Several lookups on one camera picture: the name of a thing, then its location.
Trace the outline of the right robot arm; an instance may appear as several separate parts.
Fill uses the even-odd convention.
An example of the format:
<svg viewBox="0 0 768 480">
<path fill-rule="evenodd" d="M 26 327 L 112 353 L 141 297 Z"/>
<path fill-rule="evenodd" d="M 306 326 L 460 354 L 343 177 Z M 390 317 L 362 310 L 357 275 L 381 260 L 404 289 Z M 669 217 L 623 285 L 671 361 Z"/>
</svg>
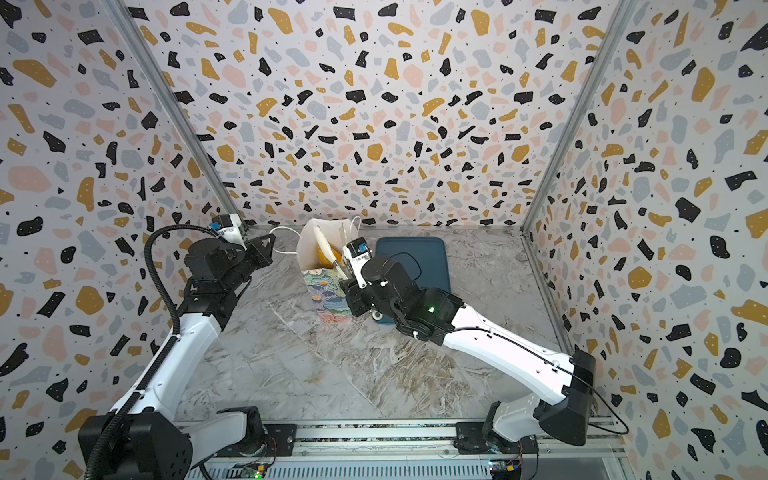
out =
<svg viewBox="0 0 768 480">
<path fill-rule="evenodd" d="M 355 317 L 378 313 L 401 334 L 473 356 L 518 381 L 529 395 L 491 405 L 481 430 L 464 433 L 458 449 L 500 450 L 538 434 L 583 446 L 590 426 L 595 358 L 528 341 L 493 323 L 459 297 L 422 288 L 392 257 L 374 256 L 353 221 L 311 220 L 296 247 L 301 270 L 328 265 Z"/>
</svg>

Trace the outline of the floral paper bag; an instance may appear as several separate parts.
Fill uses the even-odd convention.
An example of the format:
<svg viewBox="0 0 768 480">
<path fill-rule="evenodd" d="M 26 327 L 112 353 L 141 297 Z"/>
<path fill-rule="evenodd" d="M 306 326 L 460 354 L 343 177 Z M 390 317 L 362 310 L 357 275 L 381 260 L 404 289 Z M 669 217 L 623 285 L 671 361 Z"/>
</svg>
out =
<svg viewBox="0 0 768 480">
<path fill-rule="evenodd" d="M 295 242 L 288 249 L 275 247 L 274 252 L 296 258 L 313 308 L 324 323 L 345 323 L 352 318 L 341 288 L 342 281 L 349 278 L 349 273 L 343 258 L 343 262 L 337 263 L 334 269 L 320 267 L 313 226 L 321 227 L 331 246 L 342 256 L 343 247 L 358 237 L 360 223 L 360 217 L 342 220 L 312 219 L 301 231 L 287 226 L 277 226 L 270 230 L 270 234 L 274 235 L 284 231 L 295 236 Z"/>
</svg>

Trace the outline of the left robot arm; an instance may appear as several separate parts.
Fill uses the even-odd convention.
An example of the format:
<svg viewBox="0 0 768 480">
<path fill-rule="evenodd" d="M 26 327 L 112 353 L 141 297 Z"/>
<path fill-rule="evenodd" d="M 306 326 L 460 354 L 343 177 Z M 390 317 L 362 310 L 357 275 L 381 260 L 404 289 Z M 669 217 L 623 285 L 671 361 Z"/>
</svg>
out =
<svg viewBox="0 0 768 480">
<path fill-rule="evenodd" d="M 175 424 L 182 393 L 223 332 L 252 274 L 272 263 L 272 234 L 244 239 L 235 229 L 207 230 L 184 258 L 191 276 L 171 331 L 140 378 L 103 415 L 78 432 L 87 479 L 183 479 L 217 453 L 256 453 L 268 445 L 255 407 L 225 409 L 191 426 Z"/>
</svg>

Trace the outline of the orange oval bread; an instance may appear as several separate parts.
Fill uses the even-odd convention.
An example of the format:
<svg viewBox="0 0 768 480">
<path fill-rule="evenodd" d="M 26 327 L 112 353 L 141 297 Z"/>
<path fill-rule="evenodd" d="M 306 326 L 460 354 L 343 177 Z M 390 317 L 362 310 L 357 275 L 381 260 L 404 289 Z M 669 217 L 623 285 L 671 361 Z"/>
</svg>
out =
<svg viewBox="0 0 768 480">
<path fill-rule="evenodd" d="M 342 263 L 341 254 L 333 247 L 323 248 L 321 245 L 317 247 L 318 263 L 323 269 L 334 269 L 337 263 Z"/>
</svg>

